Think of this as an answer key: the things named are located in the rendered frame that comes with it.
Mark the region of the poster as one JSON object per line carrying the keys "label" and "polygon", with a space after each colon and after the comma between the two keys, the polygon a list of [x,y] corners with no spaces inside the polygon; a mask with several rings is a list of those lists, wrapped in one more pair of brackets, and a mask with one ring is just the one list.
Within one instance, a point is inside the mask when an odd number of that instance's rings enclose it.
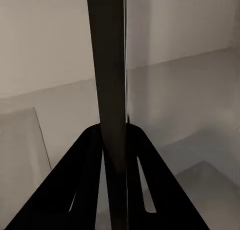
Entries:
{"label": "poster", "polygon": [[127,0],[87,0],[111,230],[128,230]]}

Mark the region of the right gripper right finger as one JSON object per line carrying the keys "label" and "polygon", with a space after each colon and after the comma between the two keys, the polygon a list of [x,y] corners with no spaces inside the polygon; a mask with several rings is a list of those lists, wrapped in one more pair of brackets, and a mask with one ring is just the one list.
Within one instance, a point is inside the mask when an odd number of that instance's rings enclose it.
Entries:
{"label": "right gripper right finger", "polygon": [[[156,213],[145,210],[138,160]],[[146,133],[126,123],[128,230],[210,230]]]}

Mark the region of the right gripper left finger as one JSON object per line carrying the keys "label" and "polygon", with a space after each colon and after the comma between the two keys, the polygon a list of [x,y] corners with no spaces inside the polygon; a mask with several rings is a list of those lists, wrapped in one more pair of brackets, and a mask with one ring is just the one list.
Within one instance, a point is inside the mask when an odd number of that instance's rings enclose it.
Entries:
{"label": "right gripper left finger", "polygon": [[95,230],[103,142],[88,127],[5,230]]}

